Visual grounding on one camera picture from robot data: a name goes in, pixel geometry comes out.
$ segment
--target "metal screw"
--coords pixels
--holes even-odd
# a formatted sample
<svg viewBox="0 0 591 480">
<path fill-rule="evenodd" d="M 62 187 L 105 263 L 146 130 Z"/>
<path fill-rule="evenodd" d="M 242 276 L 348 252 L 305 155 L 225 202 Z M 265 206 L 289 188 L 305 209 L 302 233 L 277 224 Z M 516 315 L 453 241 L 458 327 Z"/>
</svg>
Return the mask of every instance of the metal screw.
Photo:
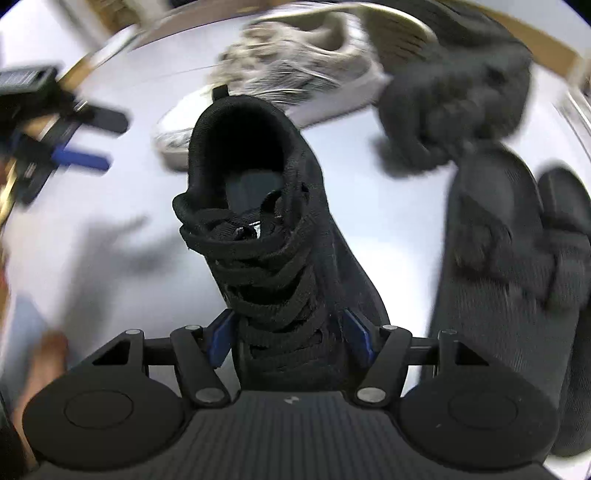
<svg viewBox="0 0 591 480">
<path fill-rule="evenodd" d="M 386 392 L 381 388 L 365 387 L 357 390 L 357 398 L 365 403 L 380 403 L 386 398 Z"/>
<path fill-rule="evenodd" d="M 33 176 L 33 174 L 35 173 L 35 170 L 36 169 L 37 169 L 37 165 L 36 164 L 29 163 L 29 166 L 25 170 L 25 178 L 26 179 L 30 179 Z"/>
<path fill-rule="evenodd" d="M 195 398 L 203 403 L 217 403 L 225 397 L 224 392 L 215 387 L 202 388 L 195 393 Z"/>
<path fill-rule="evenodd" d="M 80 102 L 74 106 L 74 111 L 80 112 L 86 105 L 88 105 L 88 100 L 80 100 Z"/>
</svg>

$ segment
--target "white table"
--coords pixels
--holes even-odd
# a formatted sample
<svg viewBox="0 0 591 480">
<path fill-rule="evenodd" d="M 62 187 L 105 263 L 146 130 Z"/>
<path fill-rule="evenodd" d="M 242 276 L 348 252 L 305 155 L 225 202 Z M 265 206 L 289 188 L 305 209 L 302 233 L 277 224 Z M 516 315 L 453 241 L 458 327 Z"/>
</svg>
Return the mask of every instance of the white table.
<svg viewBox="0 0 591 480">
<path fill-rule="evenodd" d="M 72 145 L 109 153 L 111 170 L 104 176 L 60 171 L 29 209 L 17 209 L 9 220 L 13 298 L 28 296 L 49 325 L 66 331 L 79 358 L 125 329 L 167 336 L 189 323 L 207 325 L 225 306 L 204 259 L 178 234 L 171 200 L 185 190 L 186 175 L 166 170 L 149 133 L 203 84 L 247 20 L 194 28 L 100 66 L 80 93 L 127 109 L 131 128 L 117 139 L 79 131 Z M 553 107 L 563 90 L 560 79 L 535 67 L 525 119 L 507 144 L 534 175 L 564 162 L 591 189 L 591 164 Z M 419 176 L 385 168 L 378 154 L 384 135 L 372 108 L 306 129 L 304 136 L 322 165 L 332 214 L 391 322 L 424 335 L 455 166 Z M 170 372 L 162 376 L 171 378 Z M 564 478 L 579 480 L 589 457 L 550 464 Z"/>
</svg>

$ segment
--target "round pivot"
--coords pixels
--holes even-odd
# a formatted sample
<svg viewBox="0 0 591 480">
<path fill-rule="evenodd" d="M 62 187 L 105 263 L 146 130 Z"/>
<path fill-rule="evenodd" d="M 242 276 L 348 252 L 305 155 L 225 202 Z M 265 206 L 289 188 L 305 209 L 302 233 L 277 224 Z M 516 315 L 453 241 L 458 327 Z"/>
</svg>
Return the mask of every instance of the round pivot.
<svg viewBox="0 0 591 480">
<path fill-rule="evenodd" d="M 558 414 L 541 391 L 492 367 L 462 367 L 421 383 L 402 398 L 398 415 L 418 450 L 463 469 L 542 460 L 558 432 Z"/>
<path fill-rule="evenodd" d="M 37 394 L 23 417 L 39 459 L 84 471 L 150 458 L 172 441 L 182 421 L 171 390 L 141 371 L 112 365 L 74 369 Z"/>
<path fill-rule="evenodd" d="M 219 388 L 208 387 L 197 390 L 195 398 L 203 403 L 217 403 L 226 398 L 226 394 Z"/>
<path fill-rule="evenodd" d="M 386 392 L 381 388 L 365 387 L 357 390 L 357 398 L 365 403 L 380 403 L 386 398 Z"/>
</svg>

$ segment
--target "black fabric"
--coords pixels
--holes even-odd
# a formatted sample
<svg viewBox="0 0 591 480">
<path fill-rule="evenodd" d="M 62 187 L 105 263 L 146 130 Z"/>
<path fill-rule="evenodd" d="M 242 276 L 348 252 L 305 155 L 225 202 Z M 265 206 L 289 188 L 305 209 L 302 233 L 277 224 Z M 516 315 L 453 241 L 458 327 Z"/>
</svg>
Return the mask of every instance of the black fabric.
<svg viewBox="0 0 591 480">
<path fill-rule="evenodd" d="M 236 213 L 224 185 L 250 171 L 276 172 L 283 187 Z M 314 154 L 287 117 L 252 97 L 217 100 L 195 126 L 189 188 L 173 207 L 187 246 L 206 257 L 228 306 L 242 316 L 234 357 L 242 388 L 348 384 L 341 311 L 360 309 L 377 325 L 388 317 L 329 213 Z"/>
<path fill-rule="evenodd" d="M 543 224 L 535 180 L 500 145 L 461 162 L 448 202 L 430 335 L 456 329 L 558 406 L 591 288 L 588 238 Z"/>
<path fill-rule="evenodd" d="M 383 0 L 425 22 L 439 43 L 394 75 L 378 100 L 394 161 L 429 170 L 474 142 L 514 132 L 530 85 L 530 51 L 501 24 L 461 4 Z"/>
<path fill-rule="evenodd" d="M 580 180 L 565 168 L 555 168 L 542 175 L 538 185 L 545 223 L 591 238 L 591 200 Z M 560 397 L 560 431 L 552 449 L 559 456 L 591 449 L 591 310 L 587 303 L 582 307 Z"/>
<path fill-rule="evenodd" d="M 27 472 L 21 440 L 0 395 L 0 480 L 17 480 Z"/>
<path fill-rule="evenodd" d="M 214 102 L 220 98 L 227 97 L 228 95 L 230 95 L 230 93 L 228 92 L 227 85 L 218 85 L 212 89 L 212 100 Z"/>
</svg>

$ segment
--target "black tool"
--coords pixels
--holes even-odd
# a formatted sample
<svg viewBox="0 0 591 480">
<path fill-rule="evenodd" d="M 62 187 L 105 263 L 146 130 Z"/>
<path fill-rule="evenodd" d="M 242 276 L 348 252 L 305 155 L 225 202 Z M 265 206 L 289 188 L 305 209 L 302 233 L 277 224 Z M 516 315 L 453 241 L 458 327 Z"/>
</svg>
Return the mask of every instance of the black tool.
<svg viewBox="0 0 591 480">
<path fill-rule="evenodd" d="M 21 132 L 28 121 L 54 114 L 59 119 L 41 141 Z M 11 158 L 17 162 L 15 200 L 30 204 L 59 166 L 109 168 L 106 158 L 64 148 L 81 125 L 121 135 L 129 122 L 122 112 L 92 105 L 63 90 L 55 67 L 0 70 L 0 152 L 5 162 Z"/>
</svg>

